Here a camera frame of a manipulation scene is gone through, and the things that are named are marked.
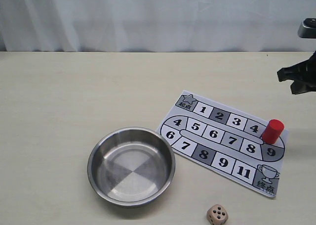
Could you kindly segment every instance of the tabletop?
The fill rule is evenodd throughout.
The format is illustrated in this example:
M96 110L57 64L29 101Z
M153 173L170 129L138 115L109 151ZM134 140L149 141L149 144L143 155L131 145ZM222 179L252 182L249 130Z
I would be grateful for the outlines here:
M277 71L310 52L0 53L0 224L313 224L316 95L292 95ZM175 155L170 187L120 208L99 198L86 166L95 144L129 126L156 130L182 90L289 130L278 192L270 199Z

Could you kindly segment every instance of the star icon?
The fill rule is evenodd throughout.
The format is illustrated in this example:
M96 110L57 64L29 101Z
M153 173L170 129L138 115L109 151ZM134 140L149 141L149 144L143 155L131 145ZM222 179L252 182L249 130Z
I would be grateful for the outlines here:
M193 98L193 95L184 95L184 100L183 102L187 102L188 104L192 105L194 101L196 101L196 99Z

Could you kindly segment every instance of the bowl rim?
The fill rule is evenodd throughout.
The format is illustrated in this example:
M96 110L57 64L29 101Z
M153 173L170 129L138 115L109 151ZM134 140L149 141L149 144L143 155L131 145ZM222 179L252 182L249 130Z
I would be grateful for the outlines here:
M169 176L165 182L165 184L163 185L163 187L161 187L156 193L154 193L153 195L147 197L146 199L142 199L142 200L138 200L138 201L131 201L131 202L125 202L125 201L119 201L116 199L113 199L109 196L107 196L106 194L104 194L100 188L97 186L95 180L93 179L93 175L92 175L92 162L93 162L93 157L96 153L96 151L98 150L98 148L112 135L117 134L119 132L122 131L128 131L128 130L140 130L140 131L147 131L151 134L153 134L154 136L158 137L159 139L161 139L164 144L166 145L166 147L168 148L168 151L170 153L171 156L171 171L169 173ZM175 167L176 167L176 160L175 160L175 155L173 152L173 149L171 147L171 145L168 143L168 141L159 133L151 130L151 129L147 129L144 127L125 127L125 128L121 128L115 131L112 131L111 133L107 134L106 136L104 136L92 149L92 152L90 153L89 159L88 159L88 164L87 164L87 174L88 174L88 179L90 182L90 185L92 186L93 190L103 199L105 199L106 201L115 204L115 205L119 205L122 207L137 207L137 206L141 206L141 205L145 205L148 204L150 202L152 202L153 200L155 200L156 198L158 198L161 194L164 193L164 191L169 187L169 185L172 182L172 179L174 177L175 174Z

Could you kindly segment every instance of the white curtain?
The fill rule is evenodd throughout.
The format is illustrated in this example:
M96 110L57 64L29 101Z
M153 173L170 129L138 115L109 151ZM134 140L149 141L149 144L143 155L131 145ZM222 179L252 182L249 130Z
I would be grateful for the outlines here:
M297 30L315 16L316 0L0 0L0 48L314 51Z

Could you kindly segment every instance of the game board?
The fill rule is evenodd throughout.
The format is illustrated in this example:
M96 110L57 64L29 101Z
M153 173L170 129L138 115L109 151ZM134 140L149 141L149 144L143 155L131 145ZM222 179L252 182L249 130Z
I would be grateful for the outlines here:
M173 150L267 197L275 197L288 137L261 139L268 121L183 91L157 132Z

